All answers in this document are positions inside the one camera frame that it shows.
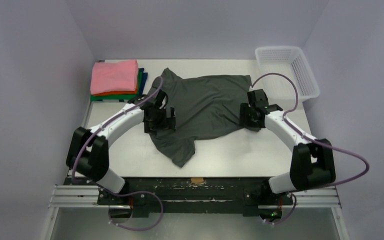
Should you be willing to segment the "dark grey t shirt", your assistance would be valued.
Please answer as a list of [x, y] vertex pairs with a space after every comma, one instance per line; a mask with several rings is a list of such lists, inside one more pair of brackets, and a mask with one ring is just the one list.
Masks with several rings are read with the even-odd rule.
[[161, 77], [167, 107], [175, 109], [175, 130], [150, 134], [156, 149], [182, 168], [195, 154], [196, 140], [211, 140], [242, 129], [240, 105], [248, 101], [250, 75], [181, 78], [169, 68]]

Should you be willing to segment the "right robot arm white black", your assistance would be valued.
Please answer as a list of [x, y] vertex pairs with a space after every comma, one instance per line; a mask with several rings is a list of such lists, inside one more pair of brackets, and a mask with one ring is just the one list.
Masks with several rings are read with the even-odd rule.
[[272, 204], [283, 193], [322, 187], [336, 180], [333, 151], [327, 139], [316, 139], [299, 128], [280, 106], [269, 104], [262, 89], [249, 91], [247, 99], [239, 107], [239, 125], [271, 131], [292, 153], [289, 171], [263, 182], [260, 196], [264, 202]]

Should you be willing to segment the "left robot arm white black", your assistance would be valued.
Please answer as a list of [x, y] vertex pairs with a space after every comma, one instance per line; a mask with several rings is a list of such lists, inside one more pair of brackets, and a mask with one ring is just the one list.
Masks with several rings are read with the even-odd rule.
[[129, 199], [128, 182], [110, 168], [109, 149], [131, 128], [143, 124], [146, 134], [176, 130], [176, 109], [168, 106], [169, 97], [162, 91], [130, 99], [121, 110], [90, 128], [78, 127], [72, 135], [66, 165], [72, 174], [79, 173], [110, 191], [118, 205]]

